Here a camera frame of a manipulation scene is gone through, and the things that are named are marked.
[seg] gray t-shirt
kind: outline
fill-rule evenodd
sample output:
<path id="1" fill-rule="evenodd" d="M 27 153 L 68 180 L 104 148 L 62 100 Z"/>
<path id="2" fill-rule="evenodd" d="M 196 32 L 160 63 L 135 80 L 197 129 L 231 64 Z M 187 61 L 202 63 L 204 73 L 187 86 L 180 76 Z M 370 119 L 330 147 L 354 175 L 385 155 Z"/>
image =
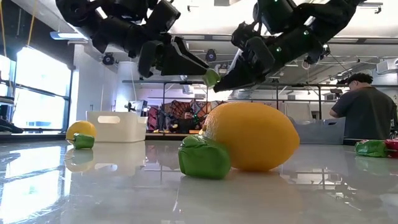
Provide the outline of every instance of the gray t-shirt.
<path id="1" fill-rule="evenodd" d="M 353 139 L 388 139 L 395 110 L 393 100 L 373 87 L 349 91 L 332 110 L 346 117 L 345 137 Z"/>

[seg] glossy table surface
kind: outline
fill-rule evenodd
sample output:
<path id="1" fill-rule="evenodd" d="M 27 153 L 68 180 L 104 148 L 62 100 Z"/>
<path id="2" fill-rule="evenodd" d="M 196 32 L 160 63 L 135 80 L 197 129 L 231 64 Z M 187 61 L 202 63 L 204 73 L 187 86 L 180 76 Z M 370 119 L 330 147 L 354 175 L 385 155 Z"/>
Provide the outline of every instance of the glossy table surface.
<path id="1" fill-rule="evenodd" d="M 272 172 L 203 180 L 180 173 L 179 144 L 3 144 L 0 223 L 398 223 L 398 160 L 301 146 Z"/>

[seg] ceiling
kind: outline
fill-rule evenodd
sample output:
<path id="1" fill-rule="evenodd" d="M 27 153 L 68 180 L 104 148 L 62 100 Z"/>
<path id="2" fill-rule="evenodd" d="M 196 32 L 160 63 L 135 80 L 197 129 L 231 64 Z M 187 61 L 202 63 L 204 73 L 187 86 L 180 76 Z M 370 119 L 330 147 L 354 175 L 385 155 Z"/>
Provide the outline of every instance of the ceiling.
<path id="1" fill-rule="evenodd" d="M 27 12 L 32 13 L 34 0 L 13 0 Z M 174 6 L 182 12 L 182 16 L 175 23 L 171 32 L 175 34 L 228 34 L 230 35 L 236 26 L 242 22 L 252 21 L 252 6 L 256 0 L 240 0 L 228 7 L 214 7 L 214 0 L 175 0 Z M 310 0 L 294 0 L 297 4 L 309 2 Z M 37 18 L 48 24 L 55 30 L 61 32 L 72 32 L 73 29 L 60 19 L 60 13 L 55 5 L 55 0 L 37 0 Z M 191 12 L 187 11 L 187 5 L 197 4 Z M 359 8 L 348 27 L 338 34 L 341 38 L 371 37 L 371 38 L 398 38 L 398 20 L 396 18 L 397 0 L 368 0 L 368 2 L 382 2 L 382 11 L 375 14 L 375 8 Z M 199 57 L 204 58 L 208 49 L 215 49 L 217 63 L 230 62 L 237 48 L 228 41 L 197 41 L 189 40 L 189 49 Z M 332 54 L 322 61 L 322 64 L 312 66 L 308 71 L 301 67 L 302 58 L 297 62 L 298 67 L 286 67 L 283 69 L 282 82 L 312 83 L 325 82 L 330 76 L 354 68 L 363 70 L 374 68 L 372 63 L 378 62 L 377 57 L 398 57 L 398 45 L 353 45 L 353 44 L 330 44 Z M 119 61 L 128 61 L 126 53 L 114 47 L 109 47 L 108 52 L 114 52 Z M 356 63 L 357 59 L 366 63 Z M 336 60 L 344 63 L 344 68 L 337 65 Z"/>

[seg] red object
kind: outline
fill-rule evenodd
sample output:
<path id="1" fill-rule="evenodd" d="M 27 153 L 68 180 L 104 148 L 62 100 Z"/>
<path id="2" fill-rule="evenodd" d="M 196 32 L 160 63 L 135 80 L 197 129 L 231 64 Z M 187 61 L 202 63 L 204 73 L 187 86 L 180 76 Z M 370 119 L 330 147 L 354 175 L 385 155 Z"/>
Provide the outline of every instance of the red object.
<path id="1" fill-rule="evenodd" d="M 391 158 L 398 158 L 398 139 L 387 139 L 384 141 L 388 148 L 388 155 Z"/>

